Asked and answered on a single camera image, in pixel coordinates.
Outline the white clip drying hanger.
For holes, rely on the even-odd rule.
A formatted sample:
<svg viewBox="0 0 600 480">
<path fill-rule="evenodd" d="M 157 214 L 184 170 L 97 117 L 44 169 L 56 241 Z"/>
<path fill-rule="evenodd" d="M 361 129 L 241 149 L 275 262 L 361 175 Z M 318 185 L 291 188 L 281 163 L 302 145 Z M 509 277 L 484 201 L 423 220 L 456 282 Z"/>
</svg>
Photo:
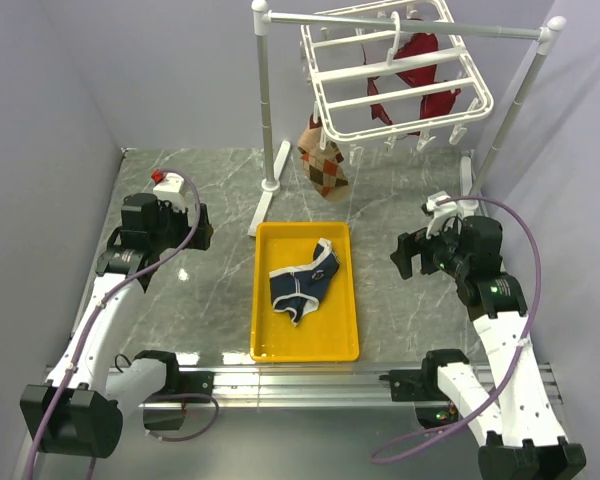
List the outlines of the white clip drying hanger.
<svg viewBox="0 0 600 480">
<path fill-rule="evenodd" d="M 472 123 L 487 118 L 494 99 L 462 36 L 431 33 L 438 39 L 437 52 L 395 59 L 398 48 L 413 33 L 389 28 L 336 25 L 303 25 L 301 58 L 314 93 L 311 115 L 322 122 L 320 145 L 327 140 L 356 144 L 379 140 L 387 148 L 408 137 L 423 150 L 437 136 L 447 133 L 458 144 Z M 398 72 L 435 65 L 436 83 L 409 87 Z M 420 119 L 424 95 L 460 89 L 451 112 Z M 385 125 L 371 119 L 370 106 L 379 103 L 393 121 Z"/>
</svg>

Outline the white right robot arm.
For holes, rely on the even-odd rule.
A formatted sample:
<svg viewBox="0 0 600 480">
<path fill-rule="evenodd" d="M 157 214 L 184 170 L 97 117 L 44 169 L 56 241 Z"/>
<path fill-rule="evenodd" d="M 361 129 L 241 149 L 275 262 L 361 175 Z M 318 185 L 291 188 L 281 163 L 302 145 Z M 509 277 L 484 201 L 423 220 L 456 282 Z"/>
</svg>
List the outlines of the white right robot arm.
<svg viewBox="0 0 600 480">
<path fill-rule="evenodd" d="M 502 268 L 503 230 L 484 216 L 454 218 L 440 232 L 404 233 L 390 258 L 403 279 L 441 271 L 456 284 L 485 353 L 494 387 L 483 387 L 459 350 L 434 350 L 422 361 L 420 384 L 432 399 L 447 397 L 479 446 L 484 479 L 573 479 L 586 465 L 558 421 L 526 330 L 530 319 L 517 279 Z"/>
</svg>

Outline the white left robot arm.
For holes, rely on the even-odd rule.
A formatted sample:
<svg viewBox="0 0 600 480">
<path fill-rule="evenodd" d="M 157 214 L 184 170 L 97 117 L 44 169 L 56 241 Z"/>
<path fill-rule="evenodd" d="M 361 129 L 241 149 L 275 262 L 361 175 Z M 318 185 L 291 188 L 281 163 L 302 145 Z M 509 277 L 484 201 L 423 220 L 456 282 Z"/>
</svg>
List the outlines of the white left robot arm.
<svg viewBox="0 0 600 480">
<path fill-rule="evenodd" d="M 144 350 L 123 373 L 109 370 L 155 271 L 183 249 L 207 250 L 212 235 L 204 203 L 190 212 L 151 193 L 124 199 L 77 330 L 44 383 L 21 395 L 34 453 L 107 458 L 126 416 L 151 397 L 169 402 L 180 394 L 172 352 Z"/>
</svg>

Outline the navy blue underwear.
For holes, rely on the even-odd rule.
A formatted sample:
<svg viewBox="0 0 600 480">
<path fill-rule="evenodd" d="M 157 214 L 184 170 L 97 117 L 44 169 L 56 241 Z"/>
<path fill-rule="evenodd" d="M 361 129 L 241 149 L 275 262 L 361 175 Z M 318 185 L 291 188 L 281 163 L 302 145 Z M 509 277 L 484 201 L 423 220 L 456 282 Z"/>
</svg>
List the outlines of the navy blue underwear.
<svg viewBox="0 0 600 480">
<path fill-rule="evenodd" d="M 297 326 L 306 315 L 319 309 L 339 268 L 340 261 L 332 242 L 320 238 L 310 263 L 269 273 L 273 311 L 286 313 L 291 324 Z"/>
</svg>

